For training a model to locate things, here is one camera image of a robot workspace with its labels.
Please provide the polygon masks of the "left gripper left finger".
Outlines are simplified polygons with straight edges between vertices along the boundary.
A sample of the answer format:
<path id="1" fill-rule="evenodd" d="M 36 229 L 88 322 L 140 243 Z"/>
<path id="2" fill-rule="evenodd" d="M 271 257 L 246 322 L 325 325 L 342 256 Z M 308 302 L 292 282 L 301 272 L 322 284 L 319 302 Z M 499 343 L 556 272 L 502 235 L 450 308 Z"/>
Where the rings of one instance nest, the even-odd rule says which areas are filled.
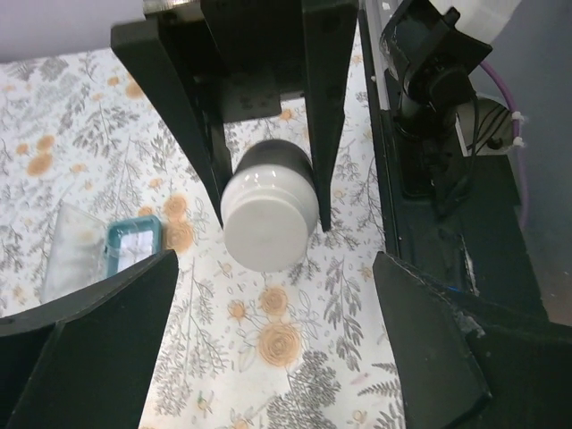
<path id="1" fill-rule="evenodd" d="M 1 320 L 3 428 L 136 428 L 179 273 L 161 251 Z"/>

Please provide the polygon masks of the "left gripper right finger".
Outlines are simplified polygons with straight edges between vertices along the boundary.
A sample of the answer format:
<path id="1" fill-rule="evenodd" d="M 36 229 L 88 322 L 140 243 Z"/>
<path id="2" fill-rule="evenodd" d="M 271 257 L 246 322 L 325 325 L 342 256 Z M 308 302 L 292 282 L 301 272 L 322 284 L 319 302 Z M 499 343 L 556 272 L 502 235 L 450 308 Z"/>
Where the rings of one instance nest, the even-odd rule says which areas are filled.
<path id="1" fill-rule="evenodd" d="M 380 252 L 374 284 L 408 428 L 569 428 L 571 329 Z"/>

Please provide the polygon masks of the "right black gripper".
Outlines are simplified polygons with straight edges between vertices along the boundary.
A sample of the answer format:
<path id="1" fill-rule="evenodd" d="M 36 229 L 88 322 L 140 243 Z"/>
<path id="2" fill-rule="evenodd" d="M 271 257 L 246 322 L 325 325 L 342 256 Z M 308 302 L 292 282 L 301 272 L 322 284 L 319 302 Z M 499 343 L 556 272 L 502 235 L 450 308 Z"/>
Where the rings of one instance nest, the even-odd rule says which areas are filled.
<path id="1" fill-rule="evenodd" d="M 300 97 L 305 48 L 315 191 L 322 229 L 331 229 L 357 16 L 357 1 L 158 1 L 156 20 L 112 27 L 114 54 L 188 158 L 219 223 L 228 183 L 223 122 L 276 116 L 283 99 Z"/>

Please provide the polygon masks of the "blue rectangular pill box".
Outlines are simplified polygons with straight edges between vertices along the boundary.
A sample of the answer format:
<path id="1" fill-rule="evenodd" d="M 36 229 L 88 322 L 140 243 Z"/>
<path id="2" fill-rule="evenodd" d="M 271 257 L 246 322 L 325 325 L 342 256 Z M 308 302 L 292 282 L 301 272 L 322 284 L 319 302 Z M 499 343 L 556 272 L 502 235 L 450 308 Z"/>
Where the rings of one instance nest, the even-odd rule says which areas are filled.
<path id="1" fill-rule="evenodd" d="M 104 223 L 64 203 L 56 219 L 40 302 L 100 282 L 162 248 L 163 225 L 152 214 Z"/>

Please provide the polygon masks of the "white cap pill bottle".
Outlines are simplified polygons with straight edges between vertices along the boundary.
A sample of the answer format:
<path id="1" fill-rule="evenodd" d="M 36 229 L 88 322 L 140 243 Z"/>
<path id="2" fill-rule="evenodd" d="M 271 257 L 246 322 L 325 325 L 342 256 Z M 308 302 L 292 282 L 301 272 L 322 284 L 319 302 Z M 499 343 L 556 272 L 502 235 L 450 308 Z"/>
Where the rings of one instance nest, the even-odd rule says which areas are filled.
<path id="1" fill-rule="evenodd" d="M 256 143 L 240 159 L 221 199 L 228 253 L 256 272 L 278 272 L 306 253 L 319 218 L 307 154 L 282 139 Z"/>

